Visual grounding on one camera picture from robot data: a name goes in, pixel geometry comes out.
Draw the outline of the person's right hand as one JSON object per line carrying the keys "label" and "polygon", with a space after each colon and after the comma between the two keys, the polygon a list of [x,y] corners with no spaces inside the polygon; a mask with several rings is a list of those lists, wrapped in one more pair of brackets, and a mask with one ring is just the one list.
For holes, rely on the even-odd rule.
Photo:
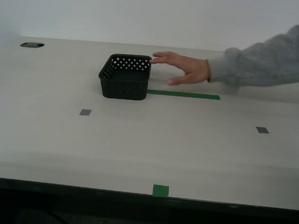
{"label": "person's right hand", "polygon": [[189,58],[173,52],[157,52],[153,54],[151,64],[167,64],[184,72],[181,77],[168,79],[168,85],[199,84],[208,81],[211,77],[208,60]]}

